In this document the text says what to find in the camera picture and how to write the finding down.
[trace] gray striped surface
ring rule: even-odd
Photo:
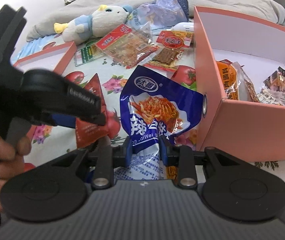
[[[95,191],[73,215],[46,224],[10,220],[0,240],[285,240],[280,220],[243,224],[224,220],[201,202],[194,191],[171,180],[119,180]]]

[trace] human hand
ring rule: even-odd
[[[24,172],[24,155],[29,154],[31,148],[28,137],[21,138],[16,149],[0,137],[0,190],[8,179]]]

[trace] blue snack bag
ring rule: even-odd
[[[143,66],[137,66],[120,96],[121,124],[133,142],[128,168],[116,179],[161,179],[158,137],[175,137],[201,119],[203,95]]]

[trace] metal screw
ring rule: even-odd
[[[206,117],[206,114],[207,114],[207,95],[204,95],[204,98],[203,98],[203,117]]]
[[[180,180],[180,183],[184,186],[193,186],[196,184],[196,181],[193,178],[183,178]]]
[[[98,187],[106,186],[109,183],[109,180],[106,178],[96,178],[94,179],[94,184]]]

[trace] plush toy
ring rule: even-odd
[[[77,45],[87,41],[90,37],[103,37],[122,23],[133,8],[130,5],[101,5],[92,15],[82,15],[69,23],[55,23],[56,33],[62,33],[65,42],[74,41]]]

